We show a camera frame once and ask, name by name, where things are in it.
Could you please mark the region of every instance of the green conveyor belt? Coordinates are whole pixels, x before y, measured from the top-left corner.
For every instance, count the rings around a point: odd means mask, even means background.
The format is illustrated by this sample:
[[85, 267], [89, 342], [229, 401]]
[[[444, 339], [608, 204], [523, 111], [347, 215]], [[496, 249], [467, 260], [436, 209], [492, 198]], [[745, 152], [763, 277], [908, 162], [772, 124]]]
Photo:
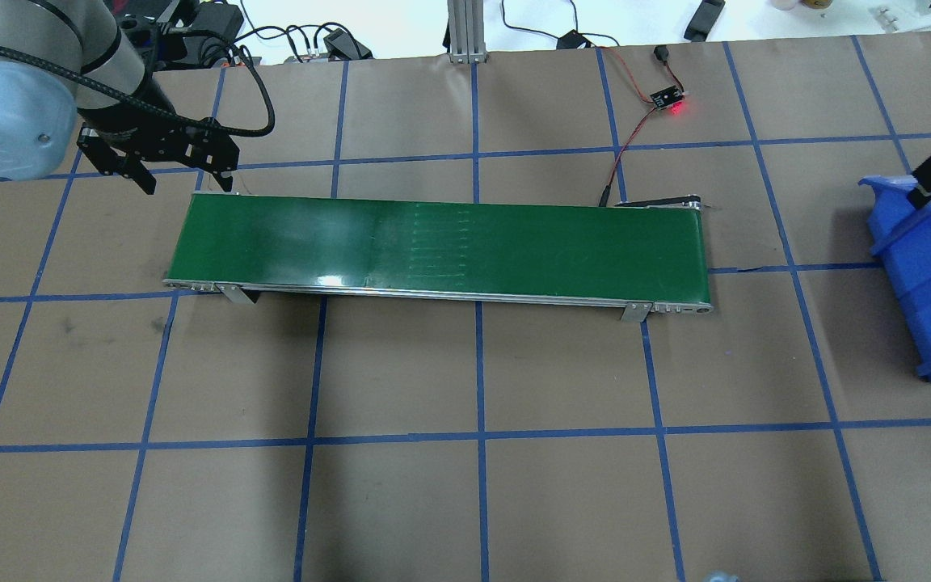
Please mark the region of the green conveyor belt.
[[193, 194], [167, 284], [709, 308], [695, 209]]

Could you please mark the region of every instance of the grid of blue tape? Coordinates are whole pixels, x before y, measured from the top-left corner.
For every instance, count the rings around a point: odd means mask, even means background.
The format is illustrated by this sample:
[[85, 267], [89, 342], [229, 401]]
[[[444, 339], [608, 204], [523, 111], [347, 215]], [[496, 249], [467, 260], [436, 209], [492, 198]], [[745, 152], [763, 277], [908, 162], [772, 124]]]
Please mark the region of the grid of blue tape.
[[[786, 236], [786, 225], [781, 217], [778, 204], [773, 194], [771, 177], [766, 169], [764, 155], [761, 147], [764, 145], [778, 144], [798, 144], [798, 143], [832, 143], [832, 142], [861, 142], [861, 141], [891, 141], [897, 148], [901, 162], [905, 170], [910, 171], [908, 158], [904, 154], [901, 146], [901, 140], [929, 139], [931, 133], [897, 133], [893, 122], [891, 122], [889, 112], [886, 110], [886, 104], [880, 95], [875, 80], [872, 77], [867, 60], [861, 50], [861, 45], [857, 37], [850, 37], [853, 47], [856, 49], [857, 58], [860, 60], [861, 67], [864, 69], [865, 76], [871, 87], [873, 95], [878, 104], [879, 111], [883, 114], [889, 133], [878, 136], [848, 136], [848, 137], [807, 137], [807, 139], [777, 139], [777, 140], [760, 140], [756, 135], [756, 129], [749, 113], [746, 103], [745, 93], [743, 93], [742, 81], [740, 81], [738, 70], [735, 68], [735, 60], [731, 55], [731, 48], [728, 43], [723, 44], [725, 56], [727, 56], [728, 66], [731, 67], [732, 80], [735, 82], [735, 89], [739, 95], [739, 103], [742, 106], [743, 114], [746, 119], [747, 127], [750, 133], [749, 140], [736, 140], [727, 142], [691, 142], [675, 144], [649, 144], [635, 145], [631, 149], [680, 149], [680, 148], [702, 148], [702, 147], [728, 147], [728, 146], [751, 146], [756, 154], [760, 173], [764, 180], [765, 189], [768, 193], [769, 203], [773, 213], [773, 218], [778, 227], [781, 236], [784, 254], [786, 254], [786, 264], [769, 265], [762, 268], [738, 269], [738, 268], [713, 268], [710, 269], [710, 275], [723, 276], [735, 275], [743, 272], [788, 272], [791, 276], [794, 293], [797, 295], [799, 309], [803, 317], [804, 327], [806, 328], [807, 338], [814, 357], [814, 364], [817, 369], [818, 379], [820, 380], [821, 390], [823, 391], [825, 406], [828, 409], [828, 421], [819, 423], [780, 423], [780, 424], [713, 424], [713, 426], [665, 426], [663, 424], [662, 410], [659, 402], [659, 394], [656, 382], [656, 368], [653, 349], [651, 349], [651, 338], [649, 327], [642, 324], [642, 349], [646, 357], [647, 379], [649, 379], [651, 408], [653, 408], [654, 426], [653, 427], [620, 427], [620, 428], [564, 428], [564, 430], [522, 430], [522, 431], [487, 431], [485, 426], [484, 412], [484, 347], [483, 347], [483, 305], [476, 302], [476, 372], [477, 372], [477, 427], [473, 432], [452, 432], [452, 433], [420, 433], [420, 434], [403, 434], [403, 435], [362, 435], [346, 437], [318, 437], [315, 436], [315, 420], [318, 418], [318, 384], [320, 383], [322, 371], [322, 353], [325, 345], [326, 329], [326, 299], [321, 301], [320, 312], [318, 312], [318, 335], [315, 343], [314, 357], [314, 375], [311, 382], [310, 413], [308, 414], [308, 428], [306, 438], [280, 438], [280, 439], [244, 439], [244, 440], [211, 440], [211, 441], [151, 441], [150, 432], [153, 423], [153, 413], [156, 405], [156, 398], [160, 387], [160, 378], [162, 378], [163, 368], [166, 364], [167, 344], [171, 337], [171, 325], [174, 323], [175, 314], [178, 309], [178, 303], [183, 296], [196, 295], [192, 291], [162, 291], [149, 293], [101, 293], [101, 294], [84, 294], [84, 295], [43, 295], [38, 294], [42, 272], [45, 269], [45, 263], [48, 261], [48, 255], [51, 253], [56, 232], [60, 225], [63, 211], [66, 207], [67, 198], [70, 195], [71, 185], [75, 180], [82, 178], [99, 177], [96, 173], [78, 173], [78, 161], [80, 154], [74, 156], [71, 163], [70, 173], [51, 175], [42, 179], [59, 179], [64, 180], [63, 194], [60, 198], [58, 209], [53, 220], [52, 228], [49, 229], [48, 240], [45, 242], [44, 251], [42, 251], [41, 261], [38, 264], [36, 277], [31, 285], [31, 291], [27, 295], [4, 296], [0, 297], [0, 302], [23, 303], [25, 310], [19, 321], [19, 327], [16, 329], [16, 335], [10, 356], [6, 360], [5, 369], [0, 381], [0, 406], [7, 388], [12, 365], [15, 361], [16, 351], [19, 349], [19, 343], [23, 338], [23, 329], [27, 326], [27, 321], [31, 313], [31, 308], [37, 302], [105, 302], [105, 301], [139, 301], [139, 299], [164, 298], [171, 300], [169, 313], [167, 313], [165, 331], [163, 331], [162, 342], [158, 353], [158, 362], [153, 376], [153, 385], [151, 390], [150, 401], [148, 402], [147, 411], [145, 412], [145, 423], [143, 434], [138, 442], [106, 442], [106, 443], [78, 443], [77, 445], [0, 445], [0, 453], [61, 453], [61, 452], [82, 452], [83, 450], [134, 450], [139, 453], [137, 456], [136, 470], [133, 475], [132, 490], [130, 490], [128, 502], [126, 505], [125, 519], [121, 531], [120, 544], [118, 545], [117, 559], [115, 562], [114, 580], [121, 577], [124, 566], [124, 557], [127, 549], [127, 541], [132, 529], [134, 509], [139, 497], [139, 487], [141, 483], [141, 471], [143, 470], [145, 453], [148, 450], [162, 449], [232, 449], [233, 447], [264, 447], [264, 446], [304, 446], [305, 457], [303, 475], [301, 480], [301, 502], [300, 513], [297, 528], [297, 544], [295, 552], [295, 574], [294, 579], [299, 582], [302, 579], [304, 545], [307, 535], [308, 519], [308, 500], [310, 500], [310, 483], [311, 483], [311, 465], [314, 460], [314, 447], [319, 445], [363, 445], [363, 443], [411, 443], [411, 442], [433, 442], [433, 441], [475, 441], [477, 443], [478, 458], [478, 483], [479, 483], [479, 539], [480, 539], [480, 572], [481, 579], [484, 582], [489, 581], [491, 572], [489, 571], [489, 553], [488, 553], [488, 532], [487, 532], [487, 442], [488, 440], [505, 440], [505, 439], [532, 439], [532, 438], [579, 438], [579, 437], [605, 437], [605, 436], [650, 436], [657, 439], [657, 446], [660, 457], [660, 468], [663, 480], [663, 494], [668, 510], [668, 527], [670, 531], [670, 541], [672, 541], [673, 559], [675, 559], [676, 577], [680, 582], [685, 582], [686, 571], [684, 567], [684, 552], [682, 541], [680, 540], [680, 531], [677, 527], [675, 498], [673, 498], [672, 479], [670, 479], [670, 463], [668, 453], [669, 435], [686, 435], [686, 434], [734, 434], [734, 433], [753, 433], [753, 432], [787, 432], [787, 431], [832, 431], [835, 435], [836, 445], [840, 459], [842, 461], [843, 471], [846, 477], [847, 487], [849, 488], [850, 502], [853, 505], [854, 515], [857, 517], [857, 526], [861, 530], [861, 541], [864, 544], [865, 554], [871, 568], [872, 577], [876, 580], [882, 580], [882, 571], [880, 571], [878, 560], [876, 559], [874, 548], [871, 541], [871, 534], [865, 519], [863, 508], [861, 508], [860, 494], [857, 492], [857, 482], [853, 475], [849, 454], [843, 438], [844, 430], [853, 430], [853, 428], [898, 428], [898, 427], [931, 427], [931, 419], [909, 419], [909, 420], [840, 420], [836, 411], [835, 403], [832, 401], [831, 388], [828, 385], [828, 376], [824, 372], [824, 363], [821, 360], [820, 350], [818, 347], [816, 333], [810, 318], [805, 294], [799, 281], [800, 272], [816, 272], [816, 270], [841, 270], [841, 269], [871, 269], [880, 268], [877, 263], [830, 263], [830, 264], [797, 264], [792, 257], [790, 242]], [[606, 76], [605, 60], [602, 52], [597, 51], [597, 61], [599, 73], [602, 81], [602, 89], [605, 93], [605, 104], [607, 116], [609, 116], [609, 130], [613, 135], [613, 146], [606, 147], [588, 147], [588, 148], [565, 148], [565, 149], [544, 149], [544, 150], [526, 150], [526, 151], [480, 151], [480, 115], [479, 115], [479, 91], [477, 81], [477, 66], [471, 65], [472, 71], [472, 114], [473, 114], [473, 148], [468, 154], [446, 154], [446, 155], [411, 155], [411, 156], [393, 156], [392, 158], [353, 158], [343, 159], [340, 156], [341, 142], [343, 142], [343, 114], [346, 107], [348, 71], [350, 66], [343, 63], [343, 74], [340, 81], [339, 97], [339, 119], [337, 119], [336, 141], [333, 152], [333, 159], [323, 159], [322, 161], [308, 162], [275, 162], [275, 163], [247, 163], [242, 165], [243, 169], [259, 168], [285, 168], [285, 167], [302, 167], [302, 166], [332, 166], [332, 189], [333, 198], [337, 196], [339, 188], [339, 167], [348, 163], [384, 163], [384, 162], [411, 162], [411, 161], [432, 161], [433, 159], [472, 159], [473, 162], [473, 202], [481, 201], [480, 192], [480, 161], [484, 158], [502, 158], [502, 156], [522, 156], [522, 155], [556, 155], [556, 154], [591, 154], [592, 152], [620, 152], [620, 142], [617, 137], [616, 116], [613, 114], [613, 99], [609, 92], [609, 79]], [[221, 102], [221, 93], [225, 87], [225, 71], [219, 74], [217, 93], [214, 97], [213, 114], [217, 114], [218, 104]], [[196, 187], [202, 187], [204, 173], [198, 170], [186, 168], [160, 169], [154, 170], [155, 174], [170, 174], [197, 172]], [[624, 168], [620, 169], [620, 193], [623, 201], [627, 200], [627, 187]]]

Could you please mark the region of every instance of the small object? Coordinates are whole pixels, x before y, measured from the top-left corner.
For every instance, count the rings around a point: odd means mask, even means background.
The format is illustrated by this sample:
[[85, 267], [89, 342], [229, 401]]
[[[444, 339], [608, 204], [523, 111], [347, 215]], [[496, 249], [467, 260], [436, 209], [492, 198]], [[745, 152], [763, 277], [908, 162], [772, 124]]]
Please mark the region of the small object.
[[666, 59], [670, 56], [670, 51], [666, 48], [666, 44], [659, 44], [658, 47], [653, 48], [653, 56], [656, 57], [658, 62], [666, 64]]
[[586, 36], [571, 30], [555, 41], [555, 49], [590, 49], [594, 44]]
[[691, 40], [692, 43], [702, 43], [710, 35], [710, 29], [717, 22], [717, 16], [721, 15], [724, 8], [724, 0], [702, 0], [699, 4], [695, 15], [688, 22], [688, 28], [685, 30], [685, 40]]
[[656, 109], [666, 109], [675, 103], [682, 102], [682, 99], [685, 98], [685, 93], [680, 91], [677, 85], [670, 85], [662, 91], [656, 91], [653, 95], [649, 95], [649, 97], [653, 99], [653, 104], [656, 106]]
[[739, 577], [726, 571], [711, 571], [702, 582], [739, 582]]
[[606, 184], [605, 188], [602, 188], [602, 197], [598, 200], [599, 209], [605, 209], [605, 206], [609, 204], [609, 189], [612, 187], [613, 185]]
[[358, 43], [358, 40], [353, 40], [343, 29], [336, 29], [326, 34], [324, 41], [329, 51], [329, 58], [335, 57], [343, 61], [373, 58], [373, 51], [370, 51], [369, 47]]

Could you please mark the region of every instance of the metal bracket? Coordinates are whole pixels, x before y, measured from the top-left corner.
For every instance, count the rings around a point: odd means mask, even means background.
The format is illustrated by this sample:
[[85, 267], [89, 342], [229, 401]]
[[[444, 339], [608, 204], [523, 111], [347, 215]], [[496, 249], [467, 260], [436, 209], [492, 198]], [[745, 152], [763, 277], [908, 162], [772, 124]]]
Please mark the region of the metal bracket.
[[633, 323], [642, 323], [646, 316], [653, 310], [650, 302], [632, 302], [627, 303], [624, 313], [621, 314], [620, 320]]
[[487, 62], [483, 41], [483, 0], [448, 0], [448, 48], [455, 64]]
[[218, 291], [221, 291], [222, 294], [225, 294], [225, 297], [229, 298], [230, 302], [239, 303], [241, 306], [252, 306], [254, 303], [258, 302], [258, 297], [261, 296], [260, 291], [244, 291], [243, 287], [238, 285], [215, 285]]

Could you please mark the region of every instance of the white floor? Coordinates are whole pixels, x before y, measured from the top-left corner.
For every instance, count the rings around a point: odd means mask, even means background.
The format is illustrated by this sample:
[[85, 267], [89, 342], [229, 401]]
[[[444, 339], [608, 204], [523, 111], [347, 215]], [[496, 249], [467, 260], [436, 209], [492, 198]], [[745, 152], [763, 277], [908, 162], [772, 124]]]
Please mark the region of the white floor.
[[[376, 54], [377, 58], [436, 55], [447, 23], [443, 0], [340, 0], [291, 2], [243, 0], [256, 26], [335, 21]], [[701, 0], [575, 0], [581, 32], [616, 36], [622, 44], [684, 43], [685, 27]], [[573, 28], [567, 0], [505, 0], [509, 23], [563, 34]], [[754, 40], [803, 36], [882, 34], [875, 11], [890, 8], [900, 31], [931, 30], [929, 0], [835, 0], [831, 8], [814, 11], [798, 5], [791, 11], [769, 6], [769, 0], [727, 0], [709, 40]], [[554, 40], [505, 28], [499, 0], [484, 1], [488, 51], [553, 49]], [[298, 51], [305, 52], [302, 40]], [[285, 40], [248, 38], [245, 44], [263, 62], [282, 62], [291, 55]]]

